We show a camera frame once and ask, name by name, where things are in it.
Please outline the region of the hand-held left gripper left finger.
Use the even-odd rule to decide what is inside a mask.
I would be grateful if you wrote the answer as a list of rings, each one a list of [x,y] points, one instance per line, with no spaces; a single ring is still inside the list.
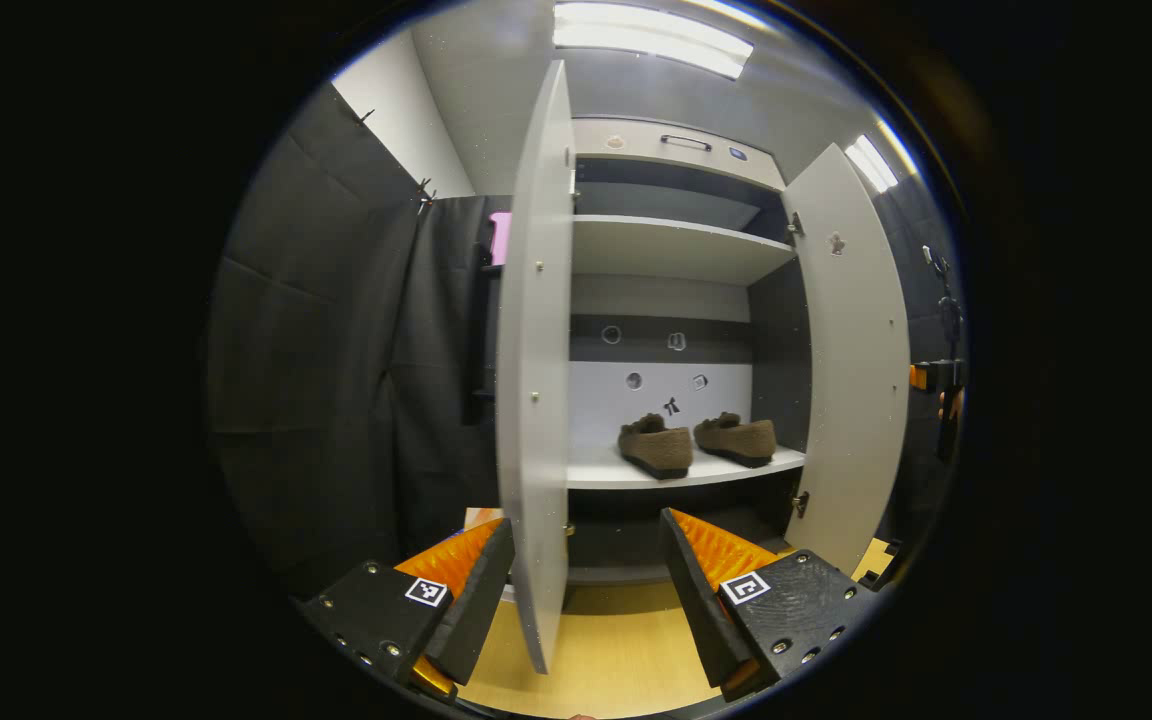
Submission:
[[[353,662],[452,703],[480,659],[513,561],[511,523],[490,520],[396,566],[362,562],[297,606]]]

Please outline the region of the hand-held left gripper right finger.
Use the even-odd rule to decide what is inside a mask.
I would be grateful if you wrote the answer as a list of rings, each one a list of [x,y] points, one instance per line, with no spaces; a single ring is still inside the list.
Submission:
[[[852,579],[812,551],[776,555],[676,509],[659,520],[696,652],[726,702],[832,655],[882,605],[874,582]]]

